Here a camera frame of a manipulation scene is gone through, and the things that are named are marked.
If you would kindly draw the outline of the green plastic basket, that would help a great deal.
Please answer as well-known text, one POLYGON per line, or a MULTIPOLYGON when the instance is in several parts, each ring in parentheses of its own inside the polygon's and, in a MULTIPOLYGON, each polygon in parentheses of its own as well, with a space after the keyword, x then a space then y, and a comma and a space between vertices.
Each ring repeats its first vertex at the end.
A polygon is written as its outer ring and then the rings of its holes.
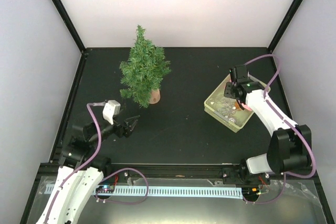
POLYGON ((231 81, 230 75, 217 86, 217 88, 204 101, 204 111, 237 133, 241 130, 254 114, 253 111, 242 110, 236 100, 224 97, 227 82, 231 81))

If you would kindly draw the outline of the small green christmas tree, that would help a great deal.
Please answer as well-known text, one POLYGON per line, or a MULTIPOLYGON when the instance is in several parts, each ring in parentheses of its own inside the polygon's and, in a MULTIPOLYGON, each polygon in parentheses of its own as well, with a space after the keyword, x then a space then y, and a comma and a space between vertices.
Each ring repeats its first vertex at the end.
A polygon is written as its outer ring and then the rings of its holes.
POLYGON ((171 72, 164 48, 147 39, 145 33, 146 29, 137 25, 136 39, 129 57, 119 67, 121 84, 125 86, 120 90, 121 97, 132 99, 141 108, 150 105, 152 92, 161 89, 163 78, 171 72))

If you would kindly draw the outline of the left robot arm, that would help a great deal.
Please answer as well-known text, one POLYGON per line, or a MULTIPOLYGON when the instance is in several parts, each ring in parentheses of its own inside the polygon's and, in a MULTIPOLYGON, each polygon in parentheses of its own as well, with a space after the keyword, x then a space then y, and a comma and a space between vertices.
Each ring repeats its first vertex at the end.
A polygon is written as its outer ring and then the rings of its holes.
POLYGON ((77 223, 89 198, 100 182, 113 174, 111 160, 100 156, 102 141, 115 134, 129 137, 138 122, 138 116, 99 124, 90 123, 72 127, 70 143, 61 151, 55 185, 47 205, 37 223, 77 223))

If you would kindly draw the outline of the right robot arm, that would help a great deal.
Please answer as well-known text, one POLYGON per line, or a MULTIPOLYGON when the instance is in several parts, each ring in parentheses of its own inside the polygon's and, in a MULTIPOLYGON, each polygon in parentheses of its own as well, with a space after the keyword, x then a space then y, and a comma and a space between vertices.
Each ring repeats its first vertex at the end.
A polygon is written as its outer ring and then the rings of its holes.
POLYGON ((249 107, 268 130, 270 142, 265 154, 242 161, 239 179, 252 183, 261 173, 288 174, 310 178, 317 170, 311 149, 311 130, 299 125, 273 102, 266 87, 254 81, 246 65, 230 68, 230 81, 225 85, 224 96, 236 100, 239 107, 249 107))

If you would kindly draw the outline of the pink cone ornament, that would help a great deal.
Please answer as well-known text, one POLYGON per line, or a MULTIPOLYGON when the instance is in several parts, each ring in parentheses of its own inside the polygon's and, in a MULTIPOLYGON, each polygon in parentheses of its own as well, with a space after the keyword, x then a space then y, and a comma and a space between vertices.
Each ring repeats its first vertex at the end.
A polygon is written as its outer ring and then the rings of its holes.
POLYGON ((244 104, 244 103, 236 102, 236 104, 237 104, 242 110, 252 111, 252 109, 251 109, 249 106, 247 106, 246 104, 244 104))

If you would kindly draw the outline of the small circuit board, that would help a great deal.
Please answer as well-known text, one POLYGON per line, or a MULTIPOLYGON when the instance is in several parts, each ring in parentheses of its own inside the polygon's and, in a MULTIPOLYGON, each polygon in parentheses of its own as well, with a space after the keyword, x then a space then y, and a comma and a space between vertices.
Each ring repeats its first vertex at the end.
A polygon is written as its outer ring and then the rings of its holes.
POLYGON ((114 192, 114 188, 115 188, 114 185, 99 185, 96 189, 96 192, 101 194, 103 193, 111 194, 114 192))

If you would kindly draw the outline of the black aluminium rail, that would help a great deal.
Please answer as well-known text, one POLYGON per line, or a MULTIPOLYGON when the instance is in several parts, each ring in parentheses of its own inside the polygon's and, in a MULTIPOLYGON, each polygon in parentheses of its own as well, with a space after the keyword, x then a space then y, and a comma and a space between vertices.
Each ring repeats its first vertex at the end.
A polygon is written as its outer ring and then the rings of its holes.
POLYGON ((139 164, 108 164, 102 171, 104 176, 117 172, 119 182, 125 182, 128 177, 140 178, 141 176, 131 169, 140 171, 146 178, 158 179, 210 179, 220 180, 224 184, 257 185, 262 181, 266 184, 271 179, 283 179, 281 174, 264 173, 257 175, 248 174, 247 169, 241 169, 239 165, 139 165, 139 164))

